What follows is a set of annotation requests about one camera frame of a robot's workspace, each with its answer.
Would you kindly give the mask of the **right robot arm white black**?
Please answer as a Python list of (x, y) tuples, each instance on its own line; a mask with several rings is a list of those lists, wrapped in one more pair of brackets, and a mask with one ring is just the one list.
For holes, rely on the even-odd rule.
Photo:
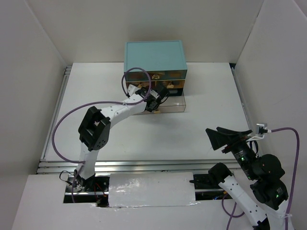
[(233, 131), (221, 127), (206, 129), (213, 150), (232, 153), (246, 177), (254, 183), (250, 189), (260, 207), (238, 184), (223, 163), (209, 170), (209, 183), (224, 189), (240, 206), (255, 230), (292, 230), (294, 227), (287, 213), (290, 198), (281, 181), (285, 174), (279, 159), (272, 154), (257, 156), (249, 147), (252, 130)]

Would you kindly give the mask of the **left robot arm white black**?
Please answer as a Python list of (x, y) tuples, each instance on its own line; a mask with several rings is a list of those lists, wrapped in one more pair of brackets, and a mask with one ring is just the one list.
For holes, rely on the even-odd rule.
[(87, 110), (78, 129), (81, 162), (74, 170), (74, 176), (79, 188), (83, 191), (93, 188), (97, 156), (99, 150), (107, 144), (111, 128), (131, 115), (157, 110), (168, 96), (169, 90), (162, 84), (150, 90), (144, 87), (139, 89), (131, 84), (126, 100), (102, 109), (92, 106)]

